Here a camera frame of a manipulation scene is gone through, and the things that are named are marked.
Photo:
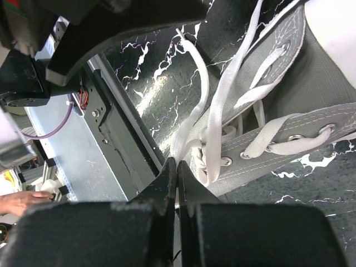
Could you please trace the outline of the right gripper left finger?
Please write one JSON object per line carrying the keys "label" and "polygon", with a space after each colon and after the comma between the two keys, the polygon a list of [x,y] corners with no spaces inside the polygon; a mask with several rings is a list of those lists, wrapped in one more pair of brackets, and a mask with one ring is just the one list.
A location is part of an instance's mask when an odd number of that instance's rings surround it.
{"label": "right gripper left finger", "polygon": [[176,162],[129,202],[29,208],[11,231],[6,266],[171,266]]}

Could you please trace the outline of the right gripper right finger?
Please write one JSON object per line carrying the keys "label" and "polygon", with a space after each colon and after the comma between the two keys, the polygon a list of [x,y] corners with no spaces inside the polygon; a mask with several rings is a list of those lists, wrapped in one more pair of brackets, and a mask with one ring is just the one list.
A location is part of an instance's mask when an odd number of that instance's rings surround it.
{"label": "right gripper right finger", "polygon": [[319,209],[221,202],[185,161],[177,179],[183,266],[347,266]]}

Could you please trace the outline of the white shoelace of sneaker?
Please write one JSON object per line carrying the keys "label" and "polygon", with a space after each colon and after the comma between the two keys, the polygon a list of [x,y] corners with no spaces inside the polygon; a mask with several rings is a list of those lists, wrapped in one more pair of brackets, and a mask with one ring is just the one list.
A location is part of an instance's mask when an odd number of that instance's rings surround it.
{"label": "white shoelace of sneaker", "polygon": [[[204,172],[206,175],[197,176],[198,182],[203,186],[208,187],[212,182],[217,181],[220,176],[221,163],[221,145],[224,142],[230,141],[236,134],[236,128],[230,127],[230,132],[227,135],[222,135],[222,120],[223,108],[228,99],[228,93],[233,85],[233,80],[240,71],[243,59],[246,57],[248,49],[251,46],[253,37],[255,36],[258,21],[260,17],[262,1],[258,1],[252,13],[249,28],[246,36],[242,42],[241,47],[235,54],[231,64],[225,70],[218,84],[217,90],[212,98],[209,117],[207,119],[207,129],[202,133],[202,138],[189,141],[188,135],[192,130],[194,123],[202,113],[207,101],[208,88],[208,75],[203,74],[203,81],[201,85],[201,99],[199,103],[191,111],[190,116],[182,123],[178,132],[176,133],[175,140],[170,146],[170,155],[179,161],[187,154],[189,150],[202,150],[202,156],[196,155],[196,167]],[[270,153],[276,155],[296,155],[315,149],[324,144],[332,135],[335,130],[335,125],[330,124],[321,128],[318,134],[313,137],[302,137],[300,139],[290,140],[286,142],[275,143],[273,138],[278,131],[282,128],[283,124],[292,118],[298,118],[299,113],[287,115],[281,118],[274,119],[270,122],[265,121],[265,113],[262,100],[269,94],[282,80],[286,70],[265,85],[258,85],[262,79],[263,74],[273,65],[275,61],[286,52],[282,46],[277,47],[264,58],[259,69],[256,71],[254,79],[251,82],[249,90],[238,98],[234,105],[234,110],[243,113],[247,108],[252,106],[255,110],[255,116],[258,119],[258,124],[261,127],[260,132],[252,140],[247,148],[241,152],[240,157],[244,160],[255,159],[263,153]]]}

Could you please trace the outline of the grey sneaker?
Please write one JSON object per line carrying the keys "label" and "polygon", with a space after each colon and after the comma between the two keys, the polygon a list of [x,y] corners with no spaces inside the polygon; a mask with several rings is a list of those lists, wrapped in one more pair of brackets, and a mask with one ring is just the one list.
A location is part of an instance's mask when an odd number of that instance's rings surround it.
{"label": "grey sneaker", "polygon": [[[242,45],[257,3],[218,1],[208,16],[213,40],[237,42],[237,45],[229,45],[231,60],[223,67],[220,79]],[[244,160],[240,157],[241,152],[261,127],[252,106],[239,113],[234,110],[234,105],[249,90],[264,58],[279,46],[286,52],[258,82],[259,86],[270,83],[286,70],[279,84],[262,100],[265,121],[295,113],[301,116],[288,119],[273,142],[313,138],[321,128],[331,123],[335,130],[324,144],[306,152],[285,156],[265,152],[255,159]],[[194,125],[189,141],[202,138],[207,129],[211,102]],[[233,80],[222,117],[222,135],[227,135],[230,127],[236,128],[236,134],[221,145],[220,176],[207,187],[217,196],[334,141],[354,137],[355,2],[262,1],[255,36]],[[206,175],[196,167],[195,156],[203,153],[202,150],[190,150],[186,156],[196,178]]]}

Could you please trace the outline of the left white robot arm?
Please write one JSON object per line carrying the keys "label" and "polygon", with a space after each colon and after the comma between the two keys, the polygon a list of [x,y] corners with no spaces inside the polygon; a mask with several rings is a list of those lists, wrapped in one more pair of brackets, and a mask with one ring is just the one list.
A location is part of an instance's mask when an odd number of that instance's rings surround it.
{"label": "left white robot arm", "polygon": [[144,33],[200,21],[203,1],[2,1],[1,104],[45,105],[85,85],[83,65]]}

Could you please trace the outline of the person hand in background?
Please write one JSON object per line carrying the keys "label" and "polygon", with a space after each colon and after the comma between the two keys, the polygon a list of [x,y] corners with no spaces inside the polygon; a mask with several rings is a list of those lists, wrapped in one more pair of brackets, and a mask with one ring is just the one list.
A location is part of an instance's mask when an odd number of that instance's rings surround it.
{"label": "person hand in background", "polygon": [[1,215],[12,214],[21,217],[29,206],[51,202],[53,195],[45,191],[20,191],[1,196]]}

